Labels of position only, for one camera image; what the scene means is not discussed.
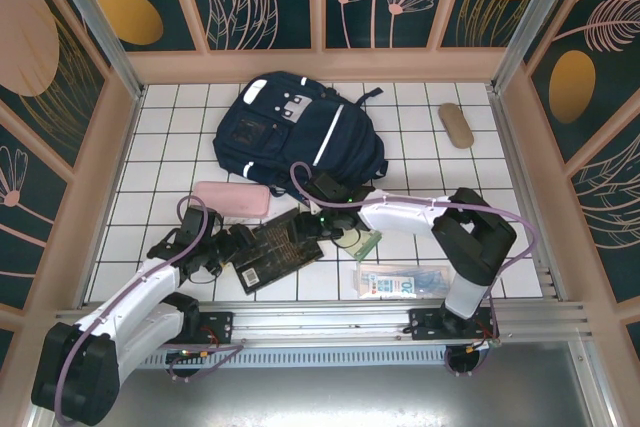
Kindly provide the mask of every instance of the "reflective stripe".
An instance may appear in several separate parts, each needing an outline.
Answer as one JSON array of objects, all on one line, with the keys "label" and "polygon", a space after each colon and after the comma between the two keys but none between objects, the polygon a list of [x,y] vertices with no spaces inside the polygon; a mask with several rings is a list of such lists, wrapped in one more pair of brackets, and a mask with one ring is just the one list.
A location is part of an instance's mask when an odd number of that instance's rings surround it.
[{"label": "reflective stripe", "polygon": [[329,131],[327,132],[327,135],[324,136],[324,140],[322,141],[322,145],[320,146],[318,155],[316,155],[316,160],[313,161],[314,167],[318,165],[318,162],[320,162],[320,158],[322,157],[322,154],[324,154],[324,149],[327,148],[327,144],[329,143],[331,134],[333,134],[333,129],[336,128],[336,124],[338,123],[338,119],[340,118],[340,114],[342,113],[343,108],[344,108],[344,105],[341,104],[340,107],[338,107],[338,111],[336,112],[336,115],[333,116],[333,122],[331,122],[331,127],[329,127]]},{"label": "reflective stripe", "polygon": [[244,166],[244,169],[242,169],[242,176],[245,179],[248,179],[249,177],[247,177],[247,174],[249,173],[249,169],[253,167],[253,162],[249,162],[247,165]]}]

